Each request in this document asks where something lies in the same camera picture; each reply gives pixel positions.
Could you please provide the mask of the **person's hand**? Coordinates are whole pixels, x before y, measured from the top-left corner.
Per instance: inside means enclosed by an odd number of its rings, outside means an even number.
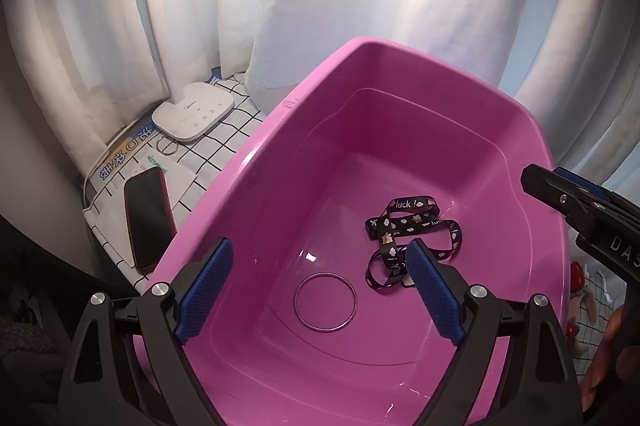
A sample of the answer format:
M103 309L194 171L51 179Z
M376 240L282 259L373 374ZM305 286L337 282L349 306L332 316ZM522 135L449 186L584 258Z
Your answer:
M612 363L621 380L638 380L639 378L639 347L626 346L617 357L614 357L614 342L620 338L620 328L626 317L625 305L618 307L608 319L601 342L594 354L589 368L579 384L582 410L586 412L592 406L597 394L597 387L608 374Z

